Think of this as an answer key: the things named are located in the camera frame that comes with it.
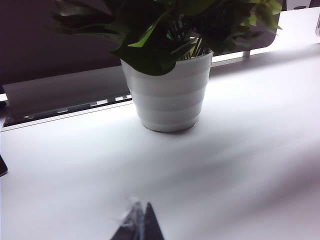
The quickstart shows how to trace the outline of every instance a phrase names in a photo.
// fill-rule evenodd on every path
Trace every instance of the dark wall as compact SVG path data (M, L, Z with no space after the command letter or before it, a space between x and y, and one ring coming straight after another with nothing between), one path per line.
M105 7L100 0L87 2ZM54 10L52 0L0 1L0 86L120 65L109 53L117 45L103 37L61 35L44 28L54 24Z

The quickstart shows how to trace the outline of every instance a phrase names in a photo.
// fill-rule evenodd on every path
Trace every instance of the black device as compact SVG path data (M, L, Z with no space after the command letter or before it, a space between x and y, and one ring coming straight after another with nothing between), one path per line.
M8 168L0 155L0 177L5 175L8 172Z
M136 202L111 240L165 240L150 202Z

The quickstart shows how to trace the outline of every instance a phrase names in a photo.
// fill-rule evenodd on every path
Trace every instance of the desk surface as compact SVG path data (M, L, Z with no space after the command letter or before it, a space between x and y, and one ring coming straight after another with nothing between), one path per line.
M200 120L133 104L3 131L1 239L107 240L131 198L167 240L318 240L320 45L212 68Z

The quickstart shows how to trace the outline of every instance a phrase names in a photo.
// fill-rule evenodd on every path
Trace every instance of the ceramic pot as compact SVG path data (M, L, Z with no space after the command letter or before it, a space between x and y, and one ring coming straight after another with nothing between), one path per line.
M121 61L142 125L159 132L176 132L195 125L209 79L213 53L178 61L161 76L138 72Z

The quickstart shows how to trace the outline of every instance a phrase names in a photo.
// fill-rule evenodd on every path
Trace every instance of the green leaf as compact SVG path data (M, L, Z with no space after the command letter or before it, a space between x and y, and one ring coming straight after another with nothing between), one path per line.
M121 58L138 72L147 75L164 75L175 67L175 60L168 61L168 59L171 58L170 52L168 52L166 46L156 49L153 49L147 44L143 47L128 46L128 43L132 43L136 38L137 34L132 32L126 37L118 49L110 51L111 54Z
M115 21L110 24L110 27L125 36L131 32L144 33L159 16L158 12L145 1L150 0L125 0L117 8Z
M167 4L167 5L173 5L177 2L177 0L154 0L154 1L160 4Z
M172 35L169 31L166 33L166 37L170 40L174 40L174 38L172 37Z
M273 15L280 13L282 10L281 4L276 0L269 0L266 5L271 9Z
M256 40L259 38L264 32L263 31L248 31L242 35L239 35L239 38L245 39L245 40Z
M51 17L66 28L80 28L92 24L109 24L114 18L108 14L64 15L51 13Z
M237 37L238 35L242 35L242 34L248 32L249 30L250 30L249 26L243 26L243 25L234 26L232 28L230 37Z
M179 10L181 14L194 16L202 13L216 0L179 0Z
M217 41L211 37L208 37L206 35L203 35L203 40L205 43L209 46L209 48L215 53L215 54L223 54L223 53L230 53L232 52L235 47L236 43L235 40L230 38L223 41Z
M251 4L263 4L265 3L267 0L241 0L241 2L244 3L251 3Z
M180 51L182 50L183 54L181 54L182 56L187 53L195 44L195 42L197 41L196 38L190 39L189 41L187 41L186 43L182 44L181 46L179 46L177 49L173 50L171 52L172 55L180 54Z
M129 44L129 47L135 47L135 48L142 48L144 46L144 44L146 43L146 41L148 40L148 38L150 37L150 35L152 34L152 32L155 30L157 24L160 22L161 19L163 19L166 15L168 15L168 13L170 13L172 10L169 9L166 12L164 12L156 21L154 21L149 27L148 29L144 32L144 34L139 38L139 41Z
M244 20L244 21L241 23L241 26L244 26L244 27L250 26L250 21L249 21L249 19Z
M255 14L256 17L262 22L264 27L270 32L276 33L275 29L280 28L274 18L272 11L267 6L261 3L257 4Z
M256 26L257 25L257 16L254 11L250 12L250 17L248 18L250 25Z
M112 40L118 44L121 43L118 35L116 35L112 30L105 29L102 25L88 25L80 28L67 28L67 27L45 27L48 30L65 35L94 35L105 37L109 40Z
M103 0L104 4L110 10L112 15L116 16L125 0Z
M54 2L62 16L103 14L102 11L75 0L55 0Z

